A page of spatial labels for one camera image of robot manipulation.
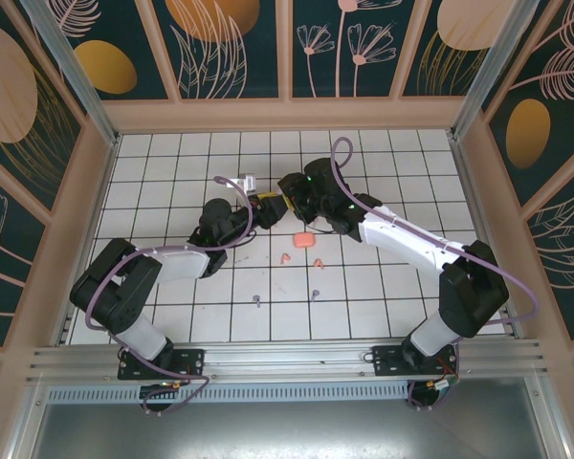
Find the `pink object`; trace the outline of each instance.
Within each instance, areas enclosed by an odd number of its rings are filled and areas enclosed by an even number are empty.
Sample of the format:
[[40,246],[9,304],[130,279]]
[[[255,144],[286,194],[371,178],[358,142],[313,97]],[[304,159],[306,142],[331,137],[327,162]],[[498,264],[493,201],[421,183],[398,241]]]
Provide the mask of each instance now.
[[298,249],[306,249],[315,245],[315,233],[299,232],[294,234],[294,246]]

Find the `yellow oval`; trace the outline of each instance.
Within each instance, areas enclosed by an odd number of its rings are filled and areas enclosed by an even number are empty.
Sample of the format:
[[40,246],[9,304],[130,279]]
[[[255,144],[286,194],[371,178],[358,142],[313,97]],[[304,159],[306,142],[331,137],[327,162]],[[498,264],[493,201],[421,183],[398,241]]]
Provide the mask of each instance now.
[[189,35],[202,41],[228,41],[230,34],[219,21],[215,3],[240,34],[250,31],[259,17],[259,0],[166,0],[172,18]]
[[136,86],[134,64],[115,45],[90,40],[78,45],[75,55],[96,89],[109,94],[123,94]]
[[519,169],[535,163],[548,142],[551,117],[544,104],[533,98],[515,107],[506,129],[508,159]]
[[496,41],[515,0],[443,0],[438,34],[459,51],[485,50]]
[[26,137],[37,105],[34,68],[17,42],[0,29],[0,142]]

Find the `enclosure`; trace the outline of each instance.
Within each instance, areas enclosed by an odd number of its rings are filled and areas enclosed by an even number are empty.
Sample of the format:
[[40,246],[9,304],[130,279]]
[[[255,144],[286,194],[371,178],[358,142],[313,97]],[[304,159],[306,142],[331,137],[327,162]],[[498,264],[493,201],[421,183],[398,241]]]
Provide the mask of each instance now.
[[[459,343],[451,399],[411,410],[411,379],[363,356],[438,310],[437,279],[288,211],[214,275],[153,289],[143,314],[203,349],[212,379],[174,415],[200,420],[185,439],[137,419],[146,382],[117,379],[119,346],[85,325],[75,281],[114,238],[182,245],[204,203],[239,209],[215,176],[276,192],[340,137],[353,192],[488,243],[540,310]],[[314,247],[294,247],[301,232]],[[507,284],[493,319],[528,316]],[[311,410],[293,449],[285,426]],[[358,422],[334,423],[346,412]],[[240,450],[229,422],[216,449],[195,440],[230,413]],[[133,448],[127,431],[169,446]],[[445,456],[574,457],[574,0],[0,0],[0,457],[426,457],[437,441]]]

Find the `flower illustration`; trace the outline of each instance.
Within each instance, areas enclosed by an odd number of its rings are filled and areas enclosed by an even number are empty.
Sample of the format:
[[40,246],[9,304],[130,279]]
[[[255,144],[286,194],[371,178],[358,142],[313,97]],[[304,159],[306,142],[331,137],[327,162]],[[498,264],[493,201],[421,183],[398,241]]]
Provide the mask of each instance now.
[[344,12],[353,12],[357,10],[381,10],[383,8],[396,7],[402,3],[402,0],[338,0],[338,6]]
[[348,46],[355,64],[353,80],[353,97],[357,96],[357,74],[361,65],[384,62],[395,58],[395,48],[389,46],[393,42],[391,26],[370,26],[362,35],[362,25],[348,28]]
[[310,56],[332,51],[334,49],[334,42],[330,41],[331,35],[327,30],[327,25],[313,26],[308,30],[306,26],[299,26],[297,28],[299,44],[306,54],[306,63],[308,65],[308,80],[310,81],[310,89],[313,92],[313,98],[317,96],[315,92],[315,83],[313,82],[313,72],[310,66]]

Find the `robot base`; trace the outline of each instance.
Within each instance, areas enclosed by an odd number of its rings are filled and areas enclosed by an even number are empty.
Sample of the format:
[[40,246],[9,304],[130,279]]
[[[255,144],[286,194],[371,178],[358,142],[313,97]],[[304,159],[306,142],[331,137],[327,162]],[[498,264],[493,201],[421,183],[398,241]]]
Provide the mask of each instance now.
[[419,369],[412,368],[402,357],[402,345],[374,346],[372,361],[376,376],[442,376],[445,369],[442,360],[452,371],[456,371],[455,350],[451,345],[443,347],[433,358],[427,359]]
[[[157,381],[176,380],[170,376],[158,373],[148,366],[140,363],[129,352],[120,354],[119,372],[117,379],[121,381]],[[175,349],[172,354],[170,366],[166,369],[173,373],[183,375],[202,375],[204,369],[203,349]]]

